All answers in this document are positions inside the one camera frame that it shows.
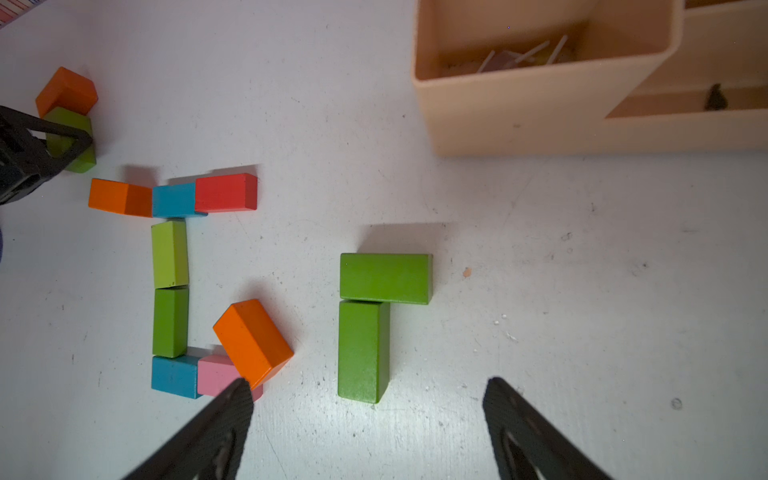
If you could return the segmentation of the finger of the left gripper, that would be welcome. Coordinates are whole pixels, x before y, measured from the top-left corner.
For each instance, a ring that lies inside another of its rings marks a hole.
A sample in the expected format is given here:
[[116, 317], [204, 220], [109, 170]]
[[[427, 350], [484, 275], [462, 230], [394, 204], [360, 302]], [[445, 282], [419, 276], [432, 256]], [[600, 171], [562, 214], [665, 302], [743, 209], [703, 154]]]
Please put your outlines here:
[[[32, 131], [74, 137], [75, 144], [54, 158], [46, 143]], [[83, 130], [56, 124], [32, 115], [1, 107], [1, 204], [26, 197], [61, 173], [85, 151], [93, 139]]]

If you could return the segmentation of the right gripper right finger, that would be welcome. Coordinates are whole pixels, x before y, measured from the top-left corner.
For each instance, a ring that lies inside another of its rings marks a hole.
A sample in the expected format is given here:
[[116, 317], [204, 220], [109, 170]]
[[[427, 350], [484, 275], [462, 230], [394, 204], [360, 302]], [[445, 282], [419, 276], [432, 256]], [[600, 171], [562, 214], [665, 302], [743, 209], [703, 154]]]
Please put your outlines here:
[[488, 380], [482, 407], [502, 479], [609, 477], [504, 379]]

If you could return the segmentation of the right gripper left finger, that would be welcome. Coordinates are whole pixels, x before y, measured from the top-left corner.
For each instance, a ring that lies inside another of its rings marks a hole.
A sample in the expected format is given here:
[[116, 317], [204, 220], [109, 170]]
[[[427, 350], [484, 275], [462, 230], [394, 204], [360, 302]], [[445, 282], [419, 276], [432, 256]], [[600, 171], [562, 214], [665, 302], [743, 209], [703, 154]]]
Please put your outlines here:
[[234, 479], [254, 402], [248, 382], [230, 383], [129, 479]]

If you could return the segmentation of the pink block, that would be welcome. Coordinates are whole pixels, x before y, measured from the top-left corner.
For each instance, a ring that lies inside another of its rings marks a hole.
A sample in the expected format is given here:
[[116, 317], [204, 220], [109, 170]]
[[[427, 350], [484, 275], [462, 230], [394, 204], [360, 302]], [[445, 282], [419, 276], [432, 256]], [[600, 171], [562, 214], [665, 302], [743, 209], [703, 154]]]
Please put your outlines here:
[[216, 397], [242, 376], [226, 355], [212, 354], [198, 360], [197, 392]]

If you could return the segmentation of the teal block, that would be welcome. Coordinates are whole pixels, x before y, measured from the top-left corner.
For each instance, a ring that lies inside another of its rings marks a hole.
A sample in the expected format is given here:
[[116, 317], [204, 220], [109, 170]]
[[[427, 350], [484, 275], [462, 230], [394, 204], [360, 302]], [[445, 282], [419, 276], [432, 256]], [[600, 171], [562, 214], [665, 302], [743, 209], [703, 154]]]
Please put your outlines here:
[[157, 186], [152, 189], [152, 216], [154, 218], [204, 217], [197, 212], [196, 184]]
[[196, 399], [198, 392], [198, 357], [154, 356], [151, 363], [151, 388], [185, 398]]

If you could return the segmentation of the orange block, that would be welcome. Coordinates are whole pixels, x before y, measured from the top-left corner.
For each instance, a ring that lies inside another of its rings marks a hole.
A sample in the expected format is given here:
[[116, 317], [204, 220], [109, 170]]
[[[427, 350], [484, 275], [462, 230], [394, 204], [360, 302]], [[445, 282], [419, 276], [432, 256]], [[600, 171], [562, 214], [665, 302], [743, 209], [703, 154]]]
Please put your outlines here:
[[94, 178], [88, 206], [115, 214], [152, 217], [152, 189], [129, 183]]
[[230, 305], [213, 330], [251, 389], [274, 377], [294, 351], [258, 299]]
[[94, 83], [65, 67], [59, 67], [35, 99], [38, 116], [61, 107], [87, 115], [98, 102]]

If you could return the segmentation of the light green block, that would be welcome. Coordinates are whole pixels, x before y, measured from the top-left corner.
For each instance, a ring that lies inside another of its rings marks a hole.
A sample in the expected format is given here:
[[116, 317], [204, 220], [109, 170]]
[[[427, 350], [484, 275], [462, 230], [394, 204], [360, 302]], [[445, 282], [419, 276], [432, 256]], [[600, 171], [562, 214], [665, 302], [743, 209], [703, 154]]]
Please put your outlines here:
[[154, 287], [189, 284], [186, 222], [168, 220], [151, 227]]

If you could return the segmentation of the red block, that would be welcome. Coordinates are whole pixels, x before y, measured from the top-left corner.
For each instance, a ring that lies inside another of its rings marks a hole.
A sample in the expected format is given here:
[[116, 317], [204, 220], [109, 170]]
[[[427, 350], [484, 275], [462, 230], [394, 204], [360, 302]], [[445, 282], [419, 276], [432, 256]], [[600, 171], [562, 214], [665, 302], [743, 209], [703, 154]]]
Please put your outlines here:
[[256, 210], [258, 178], [241, 173], [198, 178], [195, 181], [195, 211], [221, 213]]

